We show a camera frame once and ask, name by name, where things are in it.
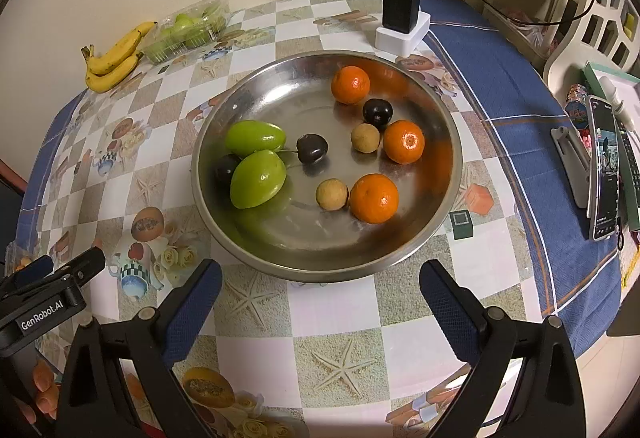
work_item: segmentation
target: black power adapter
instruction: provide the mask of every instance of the black power adapter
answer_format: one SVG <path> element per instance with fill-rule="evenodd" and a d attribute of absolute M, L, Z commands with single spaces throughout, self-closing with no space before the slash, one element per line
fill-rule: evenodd
<path fill-rule="evenodd" d="M 382 0 L 382 25 L 407 34 L 418 21 L 420 0 Z"/>

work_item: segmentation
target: bowl rim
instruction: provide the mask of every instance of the bowl rim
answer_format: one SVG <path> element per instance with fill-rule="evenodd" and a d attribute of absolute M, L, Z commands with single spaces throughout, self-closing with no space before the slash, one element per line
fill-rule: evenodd
<path fill-rule="evenodd" d="M 279 265 L 276 263 L 272 263 L 270 261 L 266 261 L 261 259 L 260 257 L 255 256 L 254 254 L 248 252 L 241 246 L 238 246 L 231 238 L 226 235 L 226 233 L 218 226 L 218 224 L 213 219 L 213 216 L 210 214 L 209 209 L 206 206 L 204 196 L 202 194 L 202 190 L 200 187 L 200 176 L 198 173 L 198 166 L 200 164 L 200 151 L 202 150 L 202 144 L 204 141 L 204 136 L 209 128 L 209 125 L 213 121 L 216 112 L 224 103 L 229 100 L 233 94 L 246 82 L 255 78 L 259 74 L 264 71 L 271 70 L 276 68 L 281 64 L 285 64 L 291 60 L 295 60 L 297 58 L 307 58 L 310 56 L 331 56 L 331 55 L 347 55 L 347 56 L 355 56 L 357 58 L 366 58 L 369 60 L 373 60 L 375 62 L 380 62 L 382 64 L 387 65 L 389 68 L 399 71 L 404 74 L 404 76 L 410 78 L 415 82 L 422 90 L 430 95 L 433 99 L 434 103 L 438 107 L 440 113 L 442 114 L 447 127 L 449 128 L 449 134 L 451 138 L 451 144 L 453 147 L 453 155 L 452 155 L 452 170 L 451 170 L 451 180 L 449 182 L 449 186 L 444 194 L 443 200 L 440 206 L 436 209 L 436 212 L 433 214 L 432 218 L 427 222 L 426 225 L 418 232 L 414 237 L 412 237 L 409 241 L 404 243 L 399 248 L 396 248 L 394 251 L 375 259 L 373 261 L 369 261 L 363 264 L 359 264 L 357 266 L 352 266 L 348 268 L 338 268 L 333 270 L 302 270 L 302 269 L 294 269 L 289 268 L 287 266 Z M 207 230 L 211 233 L 212 237 L 222 245 L 222 247 L 231 253 L 236 259 L 238 259 L 241 263 L 244 263 L 257 271 L 260 271 L 264 274 L 279 277 L 281 279 L 289 280 L 289 281 L 298 281 L 304 283 L 329 283 L 329 282 L 339 282 L 339 281 L 348 281 L 353 279 L 359 279 L 362 277 L 367 277 L 368 275 L 372 275 L 374 273 L 380 272 L 388 267 L 391 267 L 395 264 L 398 264 L 400 261 L 408 258 L 412 254 L 414 254 L 418 249 L 420 249 L 427 240 L 440 228 L 442 223 L 446 220 L 447 214 L 450 212 L 450 209 L 453 207 L 453 204 L 456 200 L 456 196 L 458 195 L 458 190 L 460 188 L 460 182 L 462 179 L 462 144 L 460 142 L 460 134 L 458 133 L 458 127 L 453 120 L 453 116 L 449 112 L 449 109 L 445 106 L 442 99 L 431 90 L 423 81 L 415 78 L 411 75 L 410 72 L 406 71 L 404 68 L 393 64 L 386 58 L 381 58 L 380 56 L 369 55 L 369 53 L 360 53 L 360 52 L 352 52 L 348 50 L 320 50 L 315 52 L 305 52 L 305 53 L 297 53 L 296 55 L 287 56 L 286 58 L 281 58 L 274 62 L 270 62 L 269 64 L 262 66 L 261 68 L 252 71 L 250 74 L 246 75 L 242 80 L 237 82 L 233 87 L 224 91 L 226 93 L 226 97 L 220 101 L 219 104 L 210 111 L 209 115 L 205 119 L 200 128 L 200 132 L 198 133 L 198 137 L 196 138 L 196 142 L 193 147 L 193 153 L 191 157 L 191 189 L 193 192 L 193 199 L 196 204 L 196 208 L 198 209 L 198 213 L 202 218 Z"/>

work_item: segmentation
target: banana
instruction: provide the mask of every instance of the banana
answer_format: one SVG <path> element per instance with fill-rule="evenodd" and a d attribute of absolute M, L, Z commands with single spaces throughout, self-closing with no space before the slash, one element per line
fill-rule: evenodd
<path fill-rule="evenodd" d="M 129 55 L 119 65 L 117 65 L 113 71 L 109 74 L 105 74 L 104 76 L 92 73 L 89 70 L 87 61 L 86 75 L 84 78 L 86 86 L 95 92 L 105 92 L 110 90 L 115 85 L 122 82 L 126 76 L 133 71 L 142 56 L 142 52 L 135 52 L 132 55 Z"/>
<path fill-rule="evenodd" d="M 108 52 L 103 56 L 94 56 L 93 52 L 87 60 L 87 66 L 89 71 L 98 76 L 107 74 L 113 71 L 118 65 L 120 65 L 125 58 L 134 52 L 142 37 L 144 37 L 149 30 L 154 27 L 156 23 L 153 21 L 147 21 L 139 24 L 127 33 L 122 39 L 116 42 Z"/>

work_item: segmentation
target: human hand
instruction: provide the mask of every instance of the human hand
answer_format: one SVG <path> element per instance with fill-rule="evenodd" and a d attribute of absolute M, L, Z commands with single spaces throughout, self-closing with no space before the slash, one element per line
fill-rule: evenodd
<path fill-rule="evenodd" d="M 53 371 L 43 360 L 39 360 L 36 367 L 33 368 L 33 383 L 38 388 L 39 393 L 36 395 L 35 402 L 44 414 L 48 414 L 54 420 L 58 414 L 58 396 L 60 391 L 58 386 L 53 382 Z M 36 413 L 29 405 L 23 401 L 15 399 L 20 411 L 31 424 L 36 422 Z"/>

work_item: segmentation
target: plastic container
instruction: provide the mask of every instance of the plastic container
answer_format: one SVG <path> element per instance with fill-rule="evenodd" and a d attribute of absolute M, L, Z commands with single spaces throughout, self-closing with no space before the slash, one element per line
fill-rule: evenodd
<path fill-rule="evenodd" d="M 197 2 L 158 21 L 138 49 L 153 64 L 160 64 L 216 40 L 229 17 L 229 0 Z"/>

